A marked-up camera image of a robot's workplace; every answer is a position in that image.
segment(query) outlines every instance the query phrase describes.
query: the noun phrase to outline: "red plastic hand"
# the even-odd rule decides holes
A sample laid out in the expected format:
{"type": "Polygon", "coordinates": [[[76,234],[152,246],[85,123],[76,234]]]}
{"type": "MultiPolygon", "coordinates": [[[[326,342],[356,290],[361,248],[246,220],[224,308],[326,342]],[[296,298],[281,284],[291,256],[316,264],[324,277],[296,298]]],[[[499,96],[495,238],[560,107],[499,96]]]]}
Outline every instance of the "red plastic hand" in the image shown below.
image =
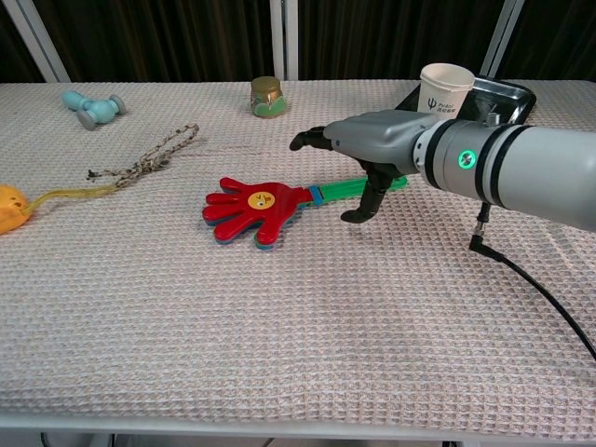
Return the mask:
{"type": "Polygon", "coordinates": [[[231,242],[242,232],[260,225],[256,243],[262,248],[270,247],[300,204],[312,200],[307,189],[290,188],[283,183],[244,184],[224,177],[220,186],[224,192],[209,194],[208,206],[203,209],[203,219],[216,225],[214,235],[220,243],[231,242]]]}

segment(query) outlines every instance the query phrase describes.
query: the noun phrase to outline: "background wall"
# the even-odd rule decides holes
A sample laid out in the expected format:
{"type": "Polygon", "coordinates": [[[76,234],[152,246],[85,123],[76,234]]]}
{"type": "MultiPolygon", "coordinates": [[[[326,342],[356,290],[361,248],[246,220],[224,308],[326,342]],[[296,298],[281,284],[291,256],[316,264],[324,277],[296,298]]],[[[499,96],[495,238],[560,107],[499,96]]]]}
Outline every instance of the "background wall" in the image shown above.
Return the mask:
{"type": "MultiPolygon", "coordinates": [[[[274,74],[270,0],[33,1],[73,81],[274,74]]],[[[431,61],[478,74],[506,3],[295,1],[301,79],[414,79],[431,61]]],[[[4,5],[0,51],[0,82],[43,82],[4,5]]],[[[596,0],[525,0],[496,77],[596,81],[594,54],[596,0]]]]}

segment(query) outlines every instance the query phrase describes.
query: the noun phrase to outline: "teal toy dumbbell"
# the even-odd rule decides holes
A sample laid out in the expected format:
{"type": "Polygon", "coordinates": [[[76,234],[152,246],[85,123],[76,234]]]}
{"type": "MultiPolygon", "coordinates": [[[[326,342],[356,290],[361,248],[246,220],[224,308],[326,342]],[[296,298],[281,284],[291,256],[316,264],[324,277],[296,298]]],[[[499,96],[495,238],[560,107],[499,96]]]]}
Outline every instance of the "teal toy dumbbell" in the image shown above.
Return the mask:
{"type": "Polygon", "coordinates": [[[61,95],[64,104],[76,111],[76,117],[87,130],[94,130],[97,124],[106,124],[116,115],[123,115],[127,108],[124,101],[116,95],[108,100],[94,101],[80,93],[67,90],[61,95]]]}

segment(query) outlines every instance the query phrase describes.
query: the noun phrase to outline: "green handle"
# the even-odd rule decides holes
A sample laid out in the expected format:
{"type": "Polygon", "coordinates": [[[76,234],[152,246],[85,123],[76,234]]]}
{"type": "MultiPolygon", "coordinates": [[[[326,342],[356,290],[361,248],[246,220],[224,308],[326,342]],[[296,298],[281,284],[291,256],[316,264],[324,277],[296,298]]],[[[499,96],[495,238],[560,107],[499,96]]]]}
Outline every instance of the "green handle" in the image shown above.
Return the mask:
{"type": "MultiPolygon", "coordinates": [[[[319,187],[321,195],[323,196],[323,203],[331,202],[333,200],[341,200],[343,198],[352,198],[362,196],[364,185],[367,178],[346,180],[344,182],[327,183],[319,187]]],[[[395,179],[387,191],[395,191],[405,188],[408,185],[408,179],[400,177],[395,179]]]]}

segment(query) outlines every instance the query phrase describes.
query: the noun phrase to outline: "white paper cup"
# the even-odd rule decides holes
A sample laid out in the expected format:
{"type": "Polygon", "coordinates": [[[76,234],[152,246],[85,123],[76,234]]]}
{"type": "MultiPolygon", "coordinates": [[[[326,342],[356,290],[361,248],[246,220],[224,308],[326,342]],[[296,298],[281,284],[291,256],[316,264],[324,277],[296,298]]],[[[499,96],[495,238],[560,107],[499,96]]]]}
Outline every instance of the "white paper cup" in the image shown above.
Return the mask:
{"type": "Polygon", "coordinates": [[[420,73],[418,112],[439,119],[456,118],[475,76],[464,67],[450,63],[431,63],[420,73]]]}

